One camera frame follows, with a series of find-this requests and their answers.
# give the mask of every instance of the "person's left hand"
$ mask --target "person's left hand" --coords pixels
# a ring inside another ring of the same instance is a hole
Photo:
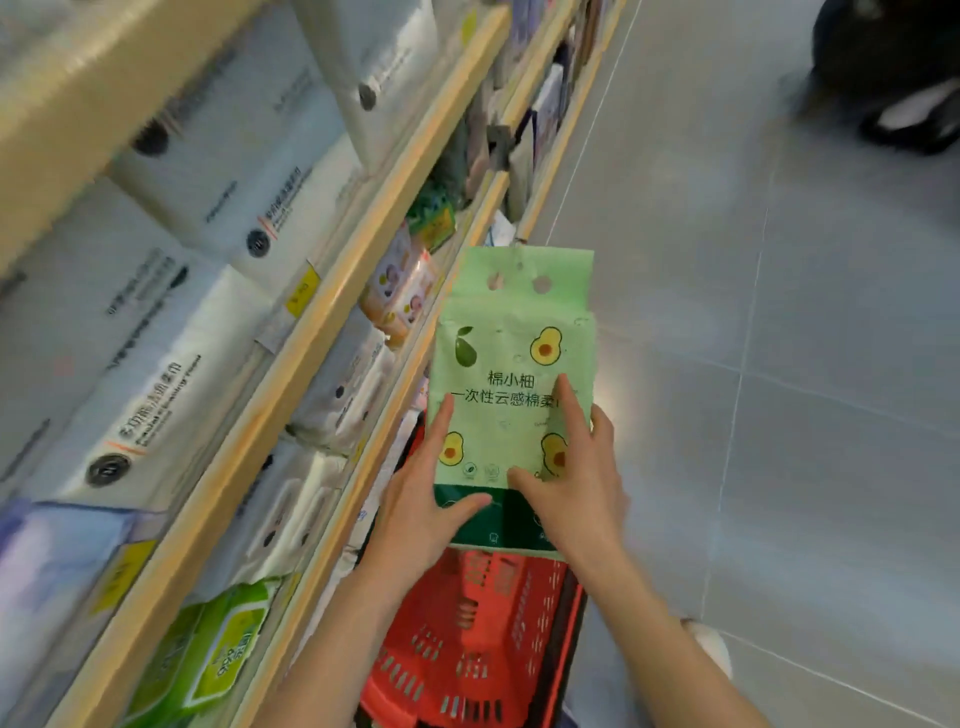
[[[452,417],[453,396],[446,395],[420,448],[387,485],[361,562],[405,593],[437,563],[460,526],[492,501],[489,494],[477,494],[441,508],[433,498],[437,460]]]

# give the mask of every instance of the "forearm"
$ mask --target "forearm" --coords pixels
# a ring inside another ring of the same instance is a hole
[[[769,728],[686,634],[619,545],[574,570],[620,646],[657,728]]]
[[[257,728],[346,728],[405,590],[362,562],[337,588]]]

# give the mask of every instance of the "red plastic basket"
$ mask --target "red plastic basket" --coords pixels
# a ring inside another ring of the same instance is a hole
[[[408,454],[421,438],[418,427]],[[585,603],[562,562],[448,549],[397,611],[361,695],[362,722],[552,725]]]

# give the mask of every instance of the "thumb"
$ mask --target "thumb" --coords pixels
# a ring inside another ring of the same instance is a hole
[[[537,480],[535,475],[522,468],[510,468],[507,471],[507,483],[515,491],[520,491],[523,497],[527,499],[527,502],[534,506],[534,510],[537,510],[535,501],[540,495],[540,489],[543,487],[543,483]]]
[[[453,533],[493,502],[489,493],[477,493],[458,500],[444,509],[444,520]]]

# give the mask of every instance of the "person's right hand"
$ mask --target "person's right hand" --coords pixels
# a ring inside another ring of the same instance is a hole
[[[555,392],[566,423],[564,477],[542,482],[510,468],[507,479],[533,506],[546,537],[576,571],[578,565],[603,558],[611,547],[621,547],[630,501],[616,469],[610,418],[594,404],[590,432],[566,375],[557,377]]]

